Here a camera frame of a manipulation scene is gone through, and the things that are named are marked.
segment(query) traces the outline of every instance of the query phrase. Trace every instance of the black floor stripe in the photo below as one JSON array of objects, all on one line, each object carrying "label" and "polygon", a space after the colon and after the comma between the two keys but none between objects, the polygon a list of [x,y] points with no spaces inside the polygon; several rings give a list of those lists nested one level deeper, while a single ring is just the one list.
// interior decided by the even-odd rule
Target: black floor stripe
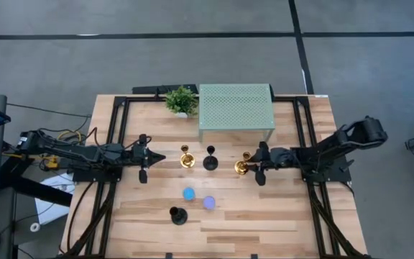
[{"label": "black floor stripe", "polygon": [[414,37],[414,32],[303,32],[302,37]]},{"label": "black floor stripe", "polygon": [[98,35],[0,35],[0,40],[119,40],[119,39],[206,39],[294,37],[293,32],[181,32]]},{"label": "black floor stripe", "polygon": [[290,6],[290,13],[292,14],[293,29],[295,31],[296,46],[298,48],[298,55],[300,56],[300,64],[303,69],[303,77],[305,80],[306,93],[314,94],[313,81],[311,80],[311,73],[309,72],[308,59],[306,57],[305,45],[301,37],[300,21],[298,20],[298,13],[296,12],[295,0],[288,0]]}]

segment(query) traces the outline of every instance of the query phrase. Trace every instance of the purple ball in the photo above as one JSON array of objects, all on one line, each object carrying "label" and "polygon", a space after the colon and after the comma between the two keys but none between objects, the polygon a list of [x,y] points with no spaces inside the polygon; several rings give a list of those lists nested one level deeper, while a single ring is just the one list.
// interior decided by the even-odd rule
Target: purple ball
[{"label": "purple ball", "polygon": [[215,199],[212,196],[204,198],[203,204],[206,209],[215,209]]}]

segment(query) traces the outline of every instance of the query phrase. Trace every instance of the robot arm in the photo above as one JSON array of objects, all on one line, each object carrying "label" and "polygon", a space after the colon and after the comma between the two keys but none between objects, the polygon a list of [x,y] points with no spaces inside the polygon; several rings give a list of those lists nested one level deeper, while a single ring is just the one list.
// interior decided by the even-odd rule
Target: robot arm
[{"label": "robot arm", "polygon": [[256,173],[255,180],[260,186],[266,184],[265,171],[271,168],[301,168],[311,179],[311,176],[330,168],[335,159],[356,149],[378,147],[386,140],[387,134],[380,121],[367,116],[349,126],[342,126],[314,147],[292,147],[289,150],[276,147],[270,150],[266,142],[260,142],[255,155],[249,160],[259,165],[249,165],[249,169]]},{"label": "robot arm", "polygon": [[56,140],[40,130],[23,132],[17,145],[17,153],[40,155],[48,153],[70,160],[68,169],[73,171],[99,171],[108,173],[123,166],[140,166],[139,179],[147,182],[145,168],[164,160],[165,156],[152,152],[147,147],[147,136],[139,139],[125,150],[121,144],[82,146],[71,142]]}]

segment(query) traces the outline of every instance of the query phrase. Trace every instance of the white paper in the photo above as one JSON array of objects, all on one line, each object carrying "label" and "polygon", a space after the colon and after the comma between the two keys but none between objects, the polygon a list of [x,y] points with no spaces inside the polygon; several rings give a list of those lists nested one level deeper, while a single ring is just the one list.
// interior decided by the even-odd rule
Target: white paper
[{"label": "white paper", "polygon": [[[61,177],[55,176],[45,179],[41,182],[41,184],[52,186],[53,188],[59,189],[64,192],[68,192],[70,194],[73,194],[75,190],[75,186],[73,185],[73,175],[69,176],[67,173],[62,174]],[[70,211],[70,208],[67,206],[54,204],[52,208],[48,209],[46,212],[43,212],[47,208],[49,208],[52,205],[52,203],[40,199],[34,199],[34,201],[36,202],[37,213],[41,213],[40,215],[38,215],[40,224],[47,224],[52,220],[58,219],[59,217],[68,214],[68,212]]]}]

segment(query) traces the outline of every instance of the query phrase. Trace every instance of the gold cup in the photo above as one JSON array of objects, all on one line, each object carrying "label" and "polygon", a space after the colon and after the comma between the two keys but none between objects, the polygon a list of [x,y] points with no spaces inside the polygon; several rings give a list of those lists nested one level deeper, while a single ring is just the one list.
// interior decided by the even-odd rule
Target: gold cup
[{"label": "gold cup", "polygon": [[249,171],[249,166],[247,165],[247,161],[250,159],[251,155],[248,152],[244,152],[242,154],[242,157],[244,158],[243,161],[237,161],[234,164],[234,170],[236,170],[236,173],[243,176]]},{"label": "gold cup", "polygon": [[194,163],[196,162],[196,159],[193,155],[188,153],[188,146],[183,145],[181,146],[181,150],[183,151],[183,155],[180,158],[180,163],[182,167],[184,168],[191,168],[193,167]]}]

